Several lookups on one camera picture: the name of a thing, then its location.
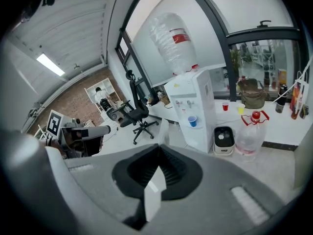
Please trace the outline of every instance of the office chair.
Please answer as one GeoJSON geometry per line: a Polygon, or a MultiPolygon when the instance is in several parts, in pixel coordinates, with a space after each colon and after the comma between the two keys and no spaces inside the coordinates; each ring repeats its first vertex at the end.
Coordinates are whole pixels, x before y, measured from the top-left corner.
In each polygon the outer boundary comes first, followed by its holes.
{"type": "Polygon", "coordinates": [[[158,125],[157,121],[154,121],[152,123],[147,123],[147,122],[143,122],[143,118],[146,118],[149,115],[149,110],[147,108],[147,106],[145,106],[140,99],[138,99],[138,94],[136,91],[136,86],[135,86],[135,75],[133,74],[132,70],[129,70],[126,72],[126,78],[129,80],[129,85],[131,87],[132,90],[132,94],[133,94],[133,98],[134,98],[134,104],[136,109],[134,109],[130,104],[130,100],[128,100],[126,103],[123,103],[121,105],[121,107],[119,107],[118,109],[114,110],[114,109],[110,109],[107,111],[107,115],[110,119],[115,120],[114,115],[116,116],[117,111],[121,112],[125,118],[124,120],[121,122],[120,126],[121,127],[125,127],[130,125],[131,123],[133,125],[136,125],[137,122],[139,122],[140,127],[136,128],[133,130],[133,133],[136,134],[135,138],[134,138],[134,142],[133,144],[137,144],[136,139],[138,138],[138,136],[140,135],[140,133],[142,131],[145,131],[146,133],[148,133],[150,135],[151,139],[154,139],[154,136],[147,130],[147,128],[153,124],[158,125]],[[125,107],[128,106],[131,111],[126,113],[125,112],[125,107]]]}

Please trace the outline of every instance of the blue cup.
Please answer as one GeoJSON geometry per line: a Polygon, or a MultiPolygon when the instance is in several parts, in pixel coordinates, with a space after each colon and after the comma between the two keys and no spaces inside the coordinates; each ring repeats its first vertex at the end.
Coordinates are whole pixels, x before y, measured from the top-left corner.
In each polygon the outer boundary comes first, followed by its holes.
{"type": "Polygon", "coordinates": [[[189,123],[190,123],[190,125],[191,125],[192,127],[197,126],[197,117],[196,117],[196,116],[190,116],[190,117],[188,118],[188,121],[189,121],[189,123]]]}

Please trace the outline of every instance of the ceiling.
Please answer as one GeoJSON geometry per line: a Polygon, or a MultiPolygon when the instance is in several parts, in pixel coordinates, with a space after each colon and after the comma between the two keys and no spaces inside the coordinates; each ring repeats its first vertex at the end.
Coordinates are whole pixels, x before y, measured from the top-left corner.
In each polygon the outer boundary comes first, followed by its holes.
{"type": "Polygon", "coordinates": [[[106,51],[102,34],[107,3],[108,0],[55,0],[53,6],[40,6],[28,22],[11,33],[11,59],[15,59],[15,66],[36,91],[46,92],[48,87],[64,84],[101,64],[100,55],[106,51]],[[36,61],[42,53],[65,72],[62,77],[36,61]]]}

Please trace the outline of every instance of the glass window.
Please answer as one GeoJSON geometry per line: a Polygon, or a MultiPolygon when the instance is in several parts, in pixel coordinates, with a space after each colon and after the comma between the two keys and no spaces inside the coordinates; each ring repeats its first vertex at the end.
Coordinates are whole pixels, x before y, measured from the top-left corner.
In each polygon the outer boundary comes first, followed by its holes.
{"type": "Polygon", "coordinates": [[[126,61],[126,67],[127,67],[127,70],[132,70],[133,71],[133,74],[135,75],[136,77],[136,80],[135,81],[138,81],[140,78],[141,78],[141,74],[138,70],[138,67],[133,59],[132,56],[129,56],[129,58],[127,59],[126,61]]]}
{"type": "Polygon", "coordinates": [[[299,44],[293,40],[235,44],[230,54],[238,81],[255,78],[269,92],[278,92],[280,83],[289,88],[294,82],[294,70],[300,67],[299,44]]]}
{"type": "Polygon", "coordinates": [[[131,18],[126,26],[126,31],[131,41],[134,40],[137,32],[142,24],[145,22],[151,11],[161,0],[140,0],[131,18]]]}
{"type": "Polygon", "coordinates": [[[229,33],[256,28],[260,21],[268,26],[293,27],[282,0],[211,0],[229,33]]]}
{"type": "Polygon", "coordinates": [[[184,21],[196,50],[197,62],[201,69],[211,70],[216,91],[227,91],[229,83],[226,70],[223,69],[225,60],[220,43],[210,21],[195,0],[162,0],[133,40],[137,57],[152,87],[173,78],[173,72],[164,62],[149,34],[149,21],[168,12],[176,13],[184,21]]]}
{"type": "Polygon", "coordinates": [[[140,83],[138,86],[140,86],[144,96],[149,96],[150,95],[150,91],[149,91],[147,85],[144,82],[140,83]]]}
{"type": "Polygon", "coordinates": [[[128,47],[127,47],[127,45],[126,45],[126,43],[125,43],[124,38],[122,38],[121,43],[120,43],[120,46],[121,46],[122,51],[124,52],[124,56],[125,56],[126,53],[127,53],[127,51],[128,51],[128,47]]]}

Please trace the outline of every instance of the chair base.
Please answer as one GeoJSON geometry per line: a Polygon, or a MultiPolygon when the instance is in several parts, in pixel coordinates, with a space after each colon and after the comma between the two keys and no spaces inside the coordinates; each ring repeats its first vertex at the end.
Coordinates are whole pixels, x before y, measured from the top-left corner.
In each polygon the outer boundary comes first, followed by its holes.
{"type": "Polygon", "coordinates": [[[133,130],[133,133],[136,134],[136,136],[135,136],[135,138],[134,138],[133,144],[137,144],[136,139],[139,137],[139,135],[140,135],[140,133],[141,133],[142,131],[148,133],[148,134],[150,135],[150,138],[151,138],[151,139],[154,139],[155,137],[152,135],[152,133],[149,132],[149,131],[146,129],[146,128],[148,128],[149,126],[151,126],[151,125],[153,125],[153,124],[158,125],[158,122],[157,122],[157,121],[154,121],[154,122],[152,122],[152,123],[147,123],[147,122],[139,121],[140,127],[138,127],[138,128],[136,128],[136,129],[133,130]]]}

